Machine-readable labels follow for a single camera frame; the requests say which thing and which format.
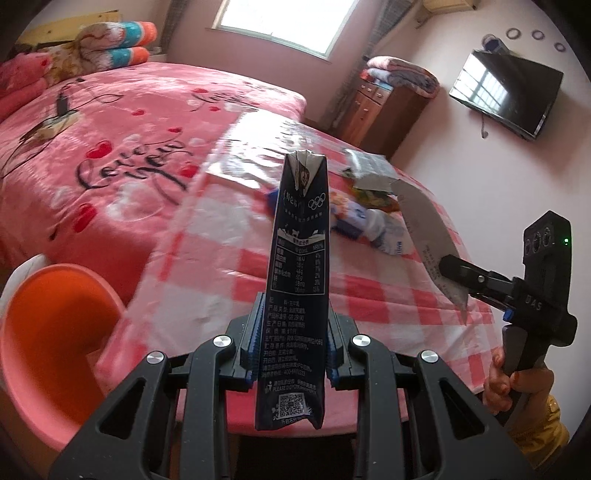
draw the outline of metal screw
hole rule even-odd
[[[162,360],[164,360],[164,354],[159,351],[150,352],[146,357],[146,360],[149,364],[156,365],[159,364]]]
[[[228,335],[220,335],[219,337],[215,337],[213,339],[213,344],[220,348],[230,345],[232,343],[232,339]]]
[[[371,338],[367,335],[355,335],[353,337],[353,343],[357,346],[368,346],[371,343]]]
[[[428,364],[434,364],[437,360],[439,360],[439,355],[437,355],[433,350],[423,350],[421,352],[421,358]]]

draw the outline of nutrition facts table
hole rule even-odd
[[[324,294],[326,237],[317,233],[299,239],[285,230],[277,232],[271,290],[293,295]]]

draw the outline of yellow sleeve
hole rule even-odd
[[[524,432],[510,432],[510,437],[534,468],[542,465],[569,441],[569,431],[560,422],[560,407],[548,396],[545,419]]]

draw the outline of flat screen tv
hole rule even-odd
[[[449,95],[526,140],[535,140],[554,105],[563,76],[531,60],[474,50]]]

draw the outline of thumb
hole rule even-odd
[[[554,384],[554,372],[547,368],[532,368],[511,375],[511,388],[522,393],[549,392]]]

